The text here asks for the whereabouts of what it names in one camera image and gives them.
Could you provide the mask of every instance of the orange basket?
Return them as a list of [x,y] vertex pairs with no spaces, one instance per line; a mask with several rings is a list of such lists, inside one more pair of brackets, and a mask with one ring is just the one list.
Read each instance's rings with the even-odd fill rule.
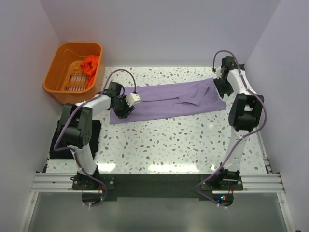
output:
[[[80,64],[89,55],[99,56],[99,62],[93,84],[87,88],[87,75]],[[62,104],[75,104],[92,98],[101,90],[104,72],[103,48],[100,44],[68,42],[58,48],[43,86]]]

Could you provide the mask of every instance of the light purple wall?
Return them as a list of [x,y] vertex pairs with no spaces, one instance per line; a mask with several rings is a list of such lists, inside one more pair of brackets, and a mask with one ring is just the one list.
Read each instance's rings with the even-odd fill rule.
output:
[[40,0],[61,41],[98,41],[107,65],[210,66],[253,51],[280,0]]
[[246,62],[269,113],[262,132],[297,228],[309,231],[309,1],[282,0]]
[[58,39],[37,0],[0,2],[0,231],[16,232],[61,107],[42,87]]

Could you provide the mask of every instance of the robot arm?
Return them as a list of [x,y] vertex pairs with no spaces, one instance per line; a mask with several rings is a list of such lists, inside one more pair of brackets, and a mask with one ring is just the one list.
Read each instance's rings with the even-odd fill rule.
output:
[[[225,57],[222,59],[221,67],[216,69],[217,79],[214,80],[219,95],[222,98],[224,94],[230,95],[233,92],[236,93],[228,116],[228,122],[231,126],[231,136],[225,158],[227,158],[240,138],[248,132],[253,131],[254,127],[258,126],[263,109],[261,103],[251,93],[256,92],[253,91],[246,78],[244,66],[241,65],[240,68],[243,81],[246,83],[247,87],[245,87],[241,79],[233,57]],[[258,95],[258,97],[264,102],[264,97],[262,95]],[[225,165],[218,172],[216,178],[212,180],[213,184],[222,185],[224,181],[239,181],[240,162],[247,139],[248,137],[243,138],[239,142]]]
[[[122,85],[111,82],[109,88],[100,96],[87,103],[74,115],[69,126],[63,134],[63,139],[68,147],[75,150],[73,154],[75,161],[79,166],[78,172],[86,175],[80,167],[90,175],[97,170],[90,151],[89,141],[92,135],[92,117],[104,110],[113,109],[119,118],[127,118],[134,110],[134,104],[140,103],[141,98],[136,93],[130,93],[127,96],[121,93]],[[57,133],[60,134],[64,125],[67,123],[71,113],[82,103],[66,104],[63,107]]]

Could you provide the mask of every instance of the purple cloth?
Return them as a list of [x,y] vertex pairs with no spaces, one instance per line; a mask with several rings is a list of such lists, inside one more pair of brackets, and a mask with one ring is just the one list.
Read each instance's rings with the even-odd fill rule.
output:
[[[125,93],[133,92],[125,88]],[[225,110],[226,102],[218,95],[213,79],[180,84],[137,87],[142,102],[126,119],[119,119],[111,110],[111,124],[179,117],[216,110]]]

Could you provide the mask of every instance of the terrazzo surface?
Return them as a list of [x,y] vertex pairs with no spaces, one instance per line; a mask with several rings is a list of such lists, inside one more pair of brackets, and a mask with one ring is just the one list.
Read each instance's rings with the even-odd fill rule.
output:
[[[107,67],[105,75],[120,67]],[[163,85],[213,78],[211,68],[123,67],[138,86]],[[112,80],[133,86],[120,72]],[[234,94],[225,96],[227,110],[161,120],[110,124],[109,111],[94,117],[102,122],[95,162],[100,173],[212,173],[223,161],[228,147],[228,112]],[[242,174],[265,174],[258,136],[249,137],[241,160]],[[47,173],[75,173],[72,159],[50,159]]]

